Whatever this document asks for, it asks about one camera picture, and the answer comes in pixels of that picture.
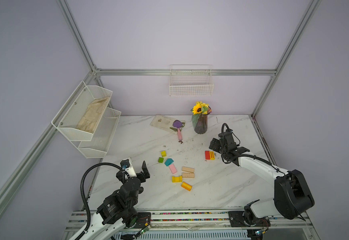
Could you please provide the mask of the yellow striped block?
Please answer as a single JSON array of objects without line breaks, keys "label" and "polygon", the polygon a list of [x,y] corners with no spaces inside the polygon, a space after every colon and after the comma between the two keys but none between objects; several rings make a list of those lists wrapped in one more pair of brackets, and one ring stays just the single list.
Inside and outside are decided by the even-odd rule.
[{"label": "yellow striped block", "polygon": [[215,153],[213,151],[209,151],[209,154],[210,154],[210,160],[215,160],[216,159]]}]

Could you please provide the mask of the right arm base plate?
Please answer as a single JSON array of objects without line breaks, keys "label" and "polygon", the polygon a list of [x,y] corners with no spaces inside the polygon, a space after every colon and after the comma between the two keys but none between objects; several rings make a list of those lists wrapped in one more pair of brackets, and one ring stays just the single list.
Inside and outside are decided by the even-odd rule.
[{"label": "right arm base plate", "polygon": [[249,211],[229,211],[231,227],[269,227],[270,221],[267,217],[257,218]]}]

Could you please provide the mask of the natural wood block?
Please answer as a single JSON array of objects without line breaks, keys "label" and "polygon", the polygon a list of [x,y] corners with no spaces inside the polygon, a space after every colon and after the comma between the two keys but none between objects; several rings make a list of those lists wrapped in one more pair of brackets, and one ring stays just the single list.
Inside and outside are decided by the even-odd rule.
[{"label": "natural wood block", "polygon": [[187,172],[187,173],[194,173],[195,169],[194,168],[189,168],[189,167],[182,167],[182,171],[183,172]]},{"label": "natural wood block", "polygon": [[195,178],[195,174],[194,173],[183,172],[182,173],[182,177],[186,178],[186,179],[194,179]]}]

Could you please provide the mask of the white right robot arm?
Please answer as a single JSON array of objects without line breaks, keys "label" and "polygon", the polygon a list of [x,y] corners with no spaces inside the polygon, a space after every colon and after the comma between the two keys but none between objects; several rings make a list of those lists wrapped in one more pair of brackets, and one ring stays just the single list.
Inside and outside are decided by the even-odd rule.
[{"label": "white right robot arm", "polygon": [[249,170],[274,190],[272,198],[255,200],[244,207],[244,225],[254,226],[266,217],[274,215],[292,220],[315,205],[302,172],[282,169],[268,160],[250,155],[248,149],[236,144],[230,131],[220,133],[217,139],[213,138],[209,149],[219,153],[225,164],[235,164]]}]

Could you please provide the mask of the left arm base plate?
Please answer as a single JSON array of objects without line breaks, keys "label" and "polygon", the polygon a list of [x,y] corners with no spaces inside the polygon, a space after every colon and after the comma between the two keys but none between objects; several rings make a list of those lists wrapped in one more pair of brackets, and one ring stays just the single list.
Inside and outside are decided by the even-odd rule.
[{"label": "left arm base plate", "polygon": [[126,227],[128,229],[143,229],[150,225],[151,213],[150,212],[139,212],[133,215],[127,222]]}]

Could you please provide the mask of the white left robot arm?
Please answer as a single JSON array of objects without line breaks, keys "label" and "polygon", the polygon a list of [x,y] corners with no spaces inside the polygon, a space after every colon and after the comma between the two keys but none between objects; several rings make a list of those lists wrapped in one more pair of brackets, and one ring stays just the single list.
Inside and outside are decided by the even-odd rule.
[{"label": "white left robot arm", "polygon": [[[106,197],[102,204],[91,214],[84,192],[87,175],[101,166],[118,169],[116,178],[122,183],[121,187]],[[146,162],[142,162],[142,171],[136,173],[131,160],[124,159],[119,165],[113,163],[98,163],[89,167],[80,181],[80,196],[86,212],[86,225],[76,232],[72,240],[108,240],[120,230],[135,226],[138,212],[134,206],[138,203],[138,195],[143,192],[142,183],[150,178]]]}]

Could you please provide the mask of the red rectangular block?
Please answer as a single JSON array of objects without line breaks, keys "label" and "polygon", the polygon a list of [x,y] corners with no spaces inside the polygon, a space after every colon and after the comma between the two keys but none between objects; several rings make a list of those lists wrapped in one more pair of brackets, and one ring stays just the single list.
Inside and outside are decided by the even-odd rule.
[{"label": "red rectangular block", "polygon": [[211,159],[210,151],[205,151],[205,160],[210,160],[210,159]]}]

